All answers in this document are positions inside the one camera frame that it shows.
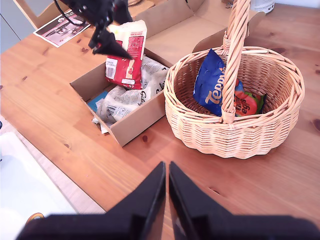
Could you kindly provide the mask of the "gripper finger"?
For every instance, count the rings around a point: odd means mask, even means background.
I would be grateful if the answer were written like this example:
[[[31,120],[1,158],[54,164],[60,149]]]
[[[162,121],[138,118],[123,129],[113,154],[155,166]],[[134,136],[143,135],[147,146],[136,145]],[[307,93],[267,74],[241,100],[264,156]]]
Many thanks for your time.
[[[111,55],[131,60],[131,55],[115,39],[113,32],[106,28],[97,27],[88,43],[92,53],[99,55]]]
[[[133,21],[128,9],[128,0],[114,1],[113,20],[120,25]]]
[[[161,161],[107,213],[107,240],[158,240],[162,234],[166,164]]]
[[[169,195],[174,233],[182,240],[230,240],[232,214],[204,193],[175,162],[169,164]]]

